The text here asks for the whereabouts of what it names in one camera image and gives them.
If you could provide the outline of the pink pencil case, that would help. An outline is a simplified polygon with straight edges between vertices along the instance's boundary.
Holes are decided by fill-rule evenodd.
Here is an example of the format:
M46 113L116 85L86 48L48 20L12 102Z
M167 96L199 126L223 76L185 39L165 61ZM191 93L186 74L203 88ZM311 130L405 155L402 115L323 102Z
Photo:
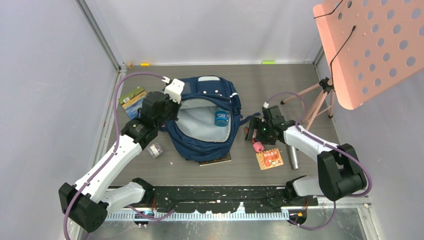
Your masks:
M263 144L257 140L257 130L254 129L253 130L253 134L252 134L252 147L255 150L256 153L260 153L264 151L264 146Z

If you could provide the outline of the blue lidded round container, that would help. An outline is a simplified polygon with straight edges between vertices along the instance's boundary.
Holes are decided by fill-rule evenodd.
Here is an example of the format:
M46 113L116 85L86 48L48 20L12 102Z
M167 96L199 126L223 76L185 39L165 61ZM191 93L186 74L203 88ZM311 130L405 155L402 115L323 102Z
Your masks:
M217 127L226 127L229 124L229 112L225 109L217 107L214 114L214 125Z

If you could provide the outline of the small clear plastic jar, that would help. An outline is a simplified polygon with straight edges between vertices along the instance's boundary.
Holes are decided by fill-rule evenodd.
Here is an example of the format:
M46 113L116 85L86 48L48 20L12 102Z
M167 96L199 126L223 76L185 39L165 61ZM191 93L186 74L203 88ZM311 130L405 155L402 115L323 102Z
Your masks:
M158 143L153 143L149 145L146 149L153 159L156 159L163 153L163 149Z

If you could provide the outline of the navy blue backpack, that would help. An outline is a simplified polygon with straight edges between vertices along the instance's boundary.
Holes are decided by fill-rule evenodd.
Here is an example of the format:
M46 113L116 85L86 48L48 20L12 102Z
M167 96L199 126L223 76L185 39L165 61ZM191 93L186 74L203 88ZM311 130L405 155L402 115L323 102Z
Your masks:
M195 76L181 81L185 85L177 119L167 121L160 130L168 133L179 155L188 161L222 158L230 152L240 126L259 113L243 116L234 84L223 77ZM228 111L228 126L215 126L216 108Z

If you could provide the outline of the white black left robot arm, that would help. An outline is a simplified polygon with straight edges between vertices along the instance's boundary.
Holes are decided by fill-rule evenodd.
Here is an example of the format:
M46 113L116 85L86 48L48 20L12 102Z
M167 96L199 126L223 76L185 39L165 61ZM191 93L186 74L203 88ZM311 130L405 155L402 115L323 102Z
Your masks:
M123 168L153 141L160 128L175 120L182 96L166 90L149 92L138 109L118 133L112 148L73 185L59 188L59 199L65 219L71 219L88 233L96 231L106 217L123 207L138 203L148 207L155 197L154 187L141 178L107 192Z

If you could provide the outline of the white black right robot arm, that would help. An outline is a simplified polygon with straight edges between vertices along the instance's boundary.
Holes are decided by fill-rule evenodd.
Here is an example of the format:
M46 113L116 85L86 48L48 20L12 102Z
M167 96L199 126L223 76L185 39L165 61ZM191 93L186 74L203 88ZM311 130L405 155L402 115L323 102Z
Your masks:
M301 176L286 183L285 198L291 205L299 205L306 196L335 202L343 197L361 197L371 190L371 177L352 145L338 145L312 134L298 122L286 120L276 105L264 107L262 116L252 115L247 130L247 141L264 145L281 142L316 162L316 177Z

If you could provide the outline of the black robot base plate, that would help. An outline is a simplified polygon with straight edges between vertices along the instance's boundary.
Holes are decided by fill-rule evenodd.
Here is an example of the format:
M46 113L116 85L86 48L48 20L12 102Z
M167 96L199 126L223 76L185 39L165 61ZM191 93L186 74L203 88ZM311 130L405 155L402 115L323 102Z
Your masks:
M145 207L168 213L205 214L234 213L244 207L248 214L277 213L282 207L315 207L312 196L294 197L284 186L155 186L141 202L132 207Z

